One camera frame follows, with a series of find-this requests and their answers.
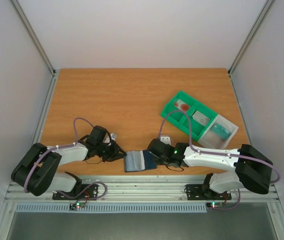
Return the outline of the dark blue card holder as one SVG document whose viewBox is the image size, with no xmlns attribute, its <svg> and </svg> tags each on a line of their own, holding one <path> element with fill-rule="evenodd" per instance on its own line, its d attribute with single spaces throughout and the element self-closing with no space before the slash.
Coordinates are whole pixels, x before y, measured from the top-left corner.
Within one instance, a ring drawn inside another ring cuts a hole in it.
<svg viewBox="0 0 284 240">
<path fill-rule="evenodd" d="M 124 157 L 124 172 L 142 172 L 157 169 L 156 162 L 147 150 L 126 152 Z"/>
</svg>

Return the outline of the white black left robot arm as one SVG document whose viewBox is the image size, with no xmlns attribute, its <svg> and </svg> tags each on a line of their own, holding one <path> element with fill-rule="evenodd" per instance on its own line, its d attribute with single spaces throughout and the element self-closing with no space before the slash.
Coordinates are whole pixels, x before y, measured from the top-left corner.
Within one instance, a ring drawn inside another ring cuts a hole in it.
<svg viewBox="0 0 284 240">
<path fill-rule="evenodd" d="M 86 161 L 99 157 L 110 163 L 124 160 L 126 173 L 142 172 L 157 168 L 156 158 L 147 150 L 125 152 L 115 141 L 115 135 L 101 126 L 94 126 L 91 133 L 77 138 L 72 144 L 45 146 L 33 144 L 11 173 L 11 180 L 24 188 L 24 192 L 40 196 L 53 191 L 53 199 L 97 199 L 91 185 L 70 172 L 58 173 L 60 165 L 75 161 Z"/>
</svg>

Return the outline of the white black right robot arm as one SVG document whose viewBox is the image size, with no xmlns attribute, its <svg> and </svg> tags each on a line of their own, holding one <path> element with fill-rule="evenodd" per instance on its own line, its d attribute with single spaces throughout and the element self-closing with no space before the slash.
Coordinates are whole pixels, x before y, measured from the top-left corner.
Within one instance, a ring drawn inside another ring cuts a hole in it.
<svg viewBox="0 0 284 240">
<path fill-rule="evenodd" d="M 223 173 L 207 174 L 203 181 L 201 190 L 208 200 L 233 189 L 247 189 L 260 195 L 269 192 L 273 163 L 248 144 L 239 149 L 220 150 L 181 142 L 171 146 L 155 138 L 147 150 L 159 164 L 167 167 L 222 170 Z"/>
</svg>

